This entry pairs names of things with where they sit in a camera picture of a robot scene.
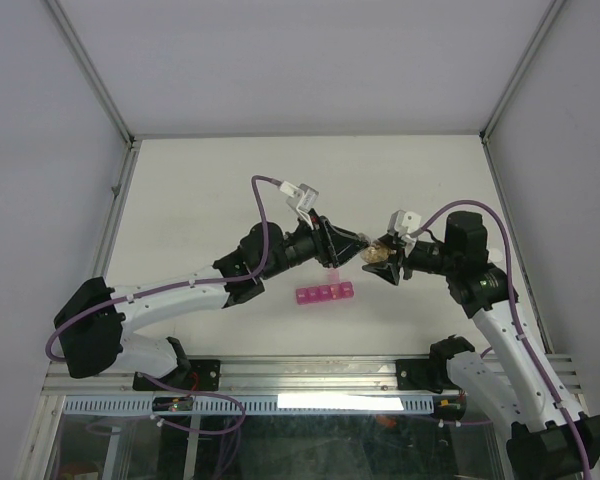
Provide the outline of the pink weekly pill organizer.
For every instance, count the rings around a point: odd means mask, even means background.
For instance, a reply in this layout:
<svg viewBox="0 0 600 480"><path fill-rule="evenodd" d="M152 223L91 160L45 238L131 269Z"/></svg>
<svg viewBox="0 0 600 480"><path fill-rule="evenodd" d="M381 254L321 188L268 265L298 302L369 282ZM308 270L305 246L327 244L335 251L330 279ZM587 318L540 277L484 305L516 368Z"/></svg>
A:
<svg viewBox="0 0 600 480"><path fill-rule="evenodd" d="M300 287L295 290L295 300L299 306L347 300L353 298L354 295L353 284L350 281L344 281L337 269L329 271L325 283Z"/></svg>

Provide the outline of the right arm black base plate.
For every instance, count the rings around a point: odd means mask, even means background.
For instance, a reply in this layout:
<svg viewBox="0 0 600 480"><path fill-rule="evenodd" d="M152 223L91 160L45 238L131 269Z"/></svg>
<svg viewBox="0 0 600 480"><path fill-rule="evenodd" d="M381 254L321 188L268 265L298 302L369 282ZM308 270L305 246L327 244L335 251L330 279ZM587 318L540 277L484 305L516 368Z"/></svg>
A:
<svg viewBox="0 0 600 480"><path fill-rule="evenodd" d="M397 389L442 394L446 390L474 392L486 386L486 371L471 370L460 355L451 358L418 357L395 361Z"/></svg>

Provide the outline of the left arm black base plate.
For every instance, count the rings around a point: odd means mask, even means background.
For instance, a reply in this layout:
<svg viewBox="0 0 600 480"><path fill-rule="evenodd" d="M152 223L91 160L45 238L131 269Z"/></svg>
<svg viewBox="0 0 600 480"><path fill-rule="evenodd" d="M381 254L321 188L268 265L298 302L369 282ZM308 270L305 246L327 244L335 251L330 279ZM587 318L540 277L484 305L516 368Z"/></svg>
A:
<svg viewBox="0 0 600 480"><path fill-rule="evenodd" d="M219 359L180 359L174 371L163 377L157 377L157 380L177 389L215 392L219 388L220 370Z"/></svg>

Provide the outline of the clear bottle yellow capsules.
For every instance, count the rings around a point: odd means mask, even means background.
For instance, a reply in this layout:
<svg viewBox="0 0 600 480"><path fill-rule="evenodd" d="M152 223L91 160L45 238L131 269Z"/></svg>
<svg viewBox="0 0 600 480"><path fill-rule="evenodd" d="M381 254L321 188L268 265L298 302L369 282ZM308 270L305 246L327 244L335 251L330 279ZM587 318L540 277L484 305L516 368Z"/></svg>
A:
<svg viewBox="0 0 600 480"><path fill-rule="evenodd" d="M393 254L394 250L392 248L376 239L360 253L360 258L366 264L376 264L386 262Z"/></svg>

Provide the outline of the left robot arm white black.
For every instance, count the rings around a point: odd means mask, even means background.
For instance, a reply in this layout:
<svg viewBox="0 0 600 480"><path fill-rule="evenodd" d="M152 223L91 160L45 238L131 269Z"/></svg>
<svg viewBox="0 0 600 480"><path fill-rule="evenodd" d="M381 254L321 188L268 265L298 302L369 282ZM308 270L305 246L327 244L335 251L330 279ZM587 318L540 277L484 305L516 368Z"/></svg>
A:
<svg viewBox="0 0 600 480"><path fill-rule="evenodd" d="M258 223L237 248L212 265L152 286L111 287L104 278L82 283L54 319L58 361L74 379L110 369L147 374L168 388L189 377L185 352L175 338L151 339L141 329L184 314L244 304L265 281L307 261L336 269L368 247L363 236L311 212L292 232Z"/></svg>

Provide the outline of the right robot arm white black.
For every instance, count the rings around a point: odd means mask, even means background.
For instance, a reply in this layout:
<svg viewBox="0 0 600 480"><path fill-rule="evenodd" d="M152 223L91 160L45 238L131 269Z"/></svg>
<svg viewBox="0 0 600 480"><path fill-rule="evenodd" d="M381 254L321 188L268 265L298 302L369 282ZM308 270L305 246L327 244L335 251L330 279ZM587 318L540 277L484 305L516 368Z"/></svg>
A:
<svg viewBox="0 0 600 480"><path fill-rule="evenodd" d="M482 216L450 213L442 240L420 240L420 222L413 212L393 213L372 245L380 260L367 260L364 270L393 285L415 272L444 277L504 373L498 377L469 341L452 336L430 347L430 386L454 384L473 398L504 441L517 478L591 478L600 459L600 415L585 412L535 341L509 270L489 259Z"/></svg>

